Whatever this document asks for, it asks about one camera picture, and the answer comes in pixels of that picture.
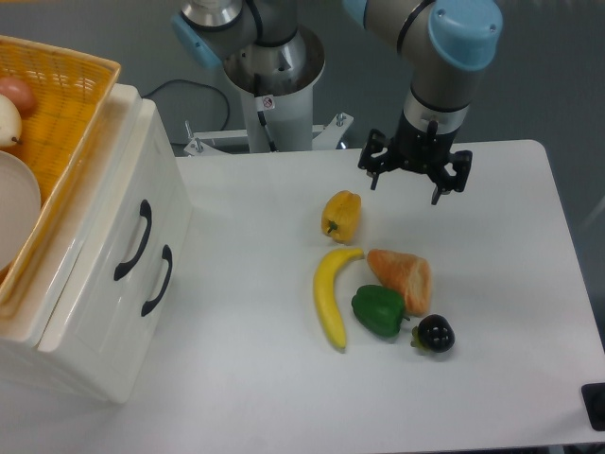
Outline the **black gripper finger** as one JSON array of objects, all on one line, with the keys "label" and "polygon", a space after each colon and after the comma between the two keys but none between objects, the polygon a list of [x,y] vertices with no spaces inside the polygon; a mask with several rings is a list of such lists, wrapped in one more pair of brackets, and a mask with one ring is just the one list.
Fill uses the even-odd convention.
[{"label": "black gripper finger", "polygon": [[472,168],[473,153],[470,150],[448,152],[443,163],[428,166],[428,177],[435,185],[431,204],[436,205],[441,196],[452,191],[461,193],[465,190]]},{"label": "black gripper finger", "polygon": [[381,174],[396,168],[396,156],[387,136],[377,129],[371,129],[365,145],[361,149],[358,168],[372,179],[371,190],[375,190]]}]

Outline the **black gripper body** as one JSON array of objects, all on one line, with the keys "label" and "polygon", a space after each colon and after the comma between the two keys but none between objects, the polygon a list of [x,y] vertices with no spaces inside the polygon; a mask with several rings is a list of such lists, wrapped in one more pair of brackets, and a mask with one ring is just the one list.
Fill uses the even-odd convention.
[{"label": "black gripper body", "polygon": [[446,167],[450,164],[450,149],[456,136],[456,130],[441,133],[436,120],[417,128],[401,113],[394,135],[394,167],[430,178],[450,178],[452,174]]}]

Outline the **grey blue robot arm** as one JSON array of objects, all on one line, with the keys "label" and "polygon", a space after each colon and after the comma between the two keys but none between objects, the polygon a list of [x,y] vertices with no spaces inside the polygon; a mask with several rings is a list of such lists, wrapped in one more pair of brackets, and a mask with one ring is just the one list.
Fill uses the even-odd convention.
[{"label": "grey blue robot arm", "polygon": [[[427,176],[434,197],[462,191],[473,155],[452,151],[503,25],[493,1],[348,1],[350,16],[413,67],[392,137],[372,130],[359,167]],[[201,66],[221,67],[240,94],[250,148],[308,150],[312,89],[325,65],[319,38],[293,1],[187,1],[171,20]]]}]

